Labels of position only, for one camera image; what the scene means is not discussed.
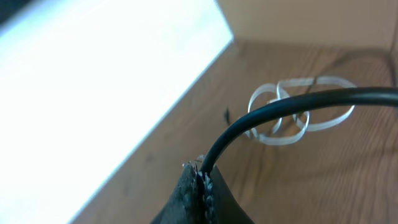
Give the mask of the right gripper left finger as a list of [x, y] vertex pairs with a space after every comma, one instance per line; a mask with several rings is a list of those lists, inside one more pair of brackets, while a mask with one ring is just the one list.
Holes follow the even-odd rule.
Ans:
[[178, 182], [163, 209], [151, 223], [156, 224], [194, 224], [203, 223], [203, 205], [200, 186], [197, 180], [198, 172], [195, 163], [183, 165]]

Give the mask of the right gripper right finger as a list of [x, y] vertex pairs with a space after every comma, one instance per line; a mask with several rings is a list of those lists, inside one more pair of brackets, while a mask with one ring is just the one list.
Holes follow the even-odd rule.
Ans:
[[205, 174], [205, 216], [208, 223], [254, 224], [248, 214], [239, 206], [226, 184], [220, 170], [214, 167]]

